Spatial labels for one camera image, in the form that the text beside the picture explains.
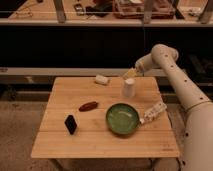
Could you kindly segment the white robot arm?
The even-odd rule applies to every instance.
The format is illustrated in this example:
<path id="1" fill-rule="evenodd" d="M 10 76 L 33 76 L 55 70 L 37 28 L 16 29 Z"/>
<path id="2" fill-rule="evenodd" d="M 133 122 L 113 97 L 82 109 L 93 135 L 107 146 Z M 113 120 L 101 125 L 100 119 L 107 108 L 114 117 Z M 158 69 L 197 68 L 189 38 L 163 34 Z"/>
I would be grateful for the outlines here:
<path id="1" fill-rule="evenodd" d="M 182 171 L 213 171 L 213 101 L 178 67 L 176 49 L 156 44 L 123 78 L 160 67 L 186 111 Z"/>

